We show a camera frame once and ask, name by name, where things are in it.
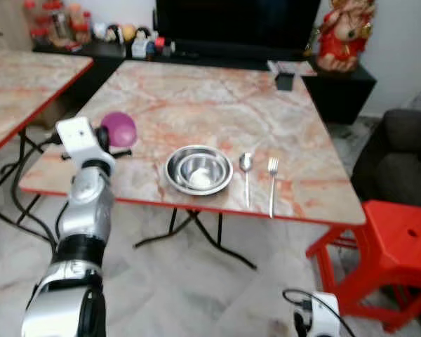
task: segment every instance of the red plastic stool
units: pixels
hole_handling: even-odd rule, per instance
[[[306,252],[316,256],[324,291],[334,293],[342,315],[378,319],[385,331],[395,332],[421,313],[421,292],[411,298],[408,286],[421,289],[421,208],[383,201],[363,204],[367,223],[364,226],[334,227]],[[341,237],[346,230],[355,239]],[[360,263],[339,284],[335,283],[327,245],[358,249]],[[360,304],[367,295],[381,286],[393,285],[399,311]],[[404,287],[410,302],[396,291]]]

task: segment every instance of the clutter on shelf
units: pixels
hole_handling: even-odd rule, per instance
[[[24,0],[23,10],[35,46],[54,45],[77,51],[95,39],[122,45],[127,58],[148,60],[156,54],[169,57],[175,51],[174,42],[158,37],[148,27],[96,22],[93,9],[78,3],[66,6],[61,0]]]

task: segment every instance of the fork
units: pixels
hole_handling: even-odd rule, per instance
[[[273,208],[274,208],[274,188],[276,182],[276,174],[278,173],[278,164],[279,160],[275,157],[270,157],[268,159],[268,172],[272,177],[272,184],[269,191],[269,217],[273,218]]]

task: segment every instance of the statue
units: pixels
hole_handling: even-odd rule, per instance
[[[373,32],[374,0],[332,0],[333,11],[320,26],[320,51],[316,63],[329,72],[351,72],[359,52]]]

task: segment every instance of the black wire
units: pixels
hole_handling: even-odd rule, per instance
[[[38,147],[41,147],[42,145],[46,145],[46,144],[49,144],[49,143],[50,143],[49,140],[45,140],[45,141],[39,143],[38,144]],[[35,222],[37,222],[42,227],[42,229],[44,230],[44,232],[47,234],[47,237],[44,237],[44,236],[40,235],[39,233],[38,233],[38,236],[39,237],[43,237],[44,239],[47,239],[48,240],[48,243],[51,246],[52,253],[55,253],[55,250],[56,250],[56,240],[55,240],[55,237],[53,236],[53,233],[51,232],[50,228],[48,228],[48,226],[41,219],[37,218],[36,216],[34,216],[33,214],[31,214],[29,211],[27,211],[22,206],[22,204],[20,203],[19,199],[17,198],[17,188],[18,188],[18,183],[19,183],[20,175],[22,174],[22,170],[23,170],[25,164],[27,163],[28,159],[31,157],[31,155],[34,153],[35,150],[37,150],[37,147],[33,147],[22,158],[22,161],[20,162],[19,168],[17,169],[17,172],[15,173],[15,176],[14,176],[13,185],[11,187],[11,197],[12,197],[13,202],[16,205],[16,207],[23,214],[25,214],[25,216],[27,216],[28,218],[31,218],[32,220],[34,220]]]
[[[27,234],[34,235],[35,237],[38,237],[39,239],[44,240],[45,242],[50,243],[50,240],[47,237],[45,237],[42,234],[36,232],[35,230],[31,230],[29,228],[26,228],[26,227],[24,227],[22,225],[18,225],[16,223],[10,223],[8,221],[4,221],[4,223],[7,224],[7,225],[10,225],[12,228],[16,228],[18,230],[21,230],[23,232],[26,232]]]
[[[338,320],[340,321],[341,324],[343,324],[343,326],[346,328],[346,330],[348,331],[349,335],[351,335],[352,337],[356,337],[356,335],[354,335],[354,332],[352,332],[351,328],[348,326],[348,324],[345,322],[345,320],[343,318],[341,318],[341,316],[339,316],[338,313],[336,313],[329,305],[327,305],[324,301],[320,300],[318,297],[316,297],[315,295],[301,290],[301,289],[293,289],[293,288],[289,288],[289,289],[285,289],[282,291],[282,296],[284,297],[284,299],[286,301],[288,301],[289,303],[292,303],[294,305],[298,305],[301,306],[301,302],[298,302],[296,300],[292,300],[289,297],[287,297],[287,293],[300,293],[301,295],[306,295],[307,297],[313,298],[316,301],[318,301],[320,304],[322,304],[327,310],[329,310],[330,312],[332,312],[332,314],[334,316],[336,316],[338,318]]]
[[[65,209],[67,208],[67,206],[69,206],[69,202],[66,201],[64,206],[61,208],[61,211],[58,214],[58,217],[56,218],[56,224],[55,224],[55,232],[56,232],[56,237],[59,240],[59,237],[61,236],[60,231],[59,231],[59,222],[61,221],[61,217],[64,214]]]

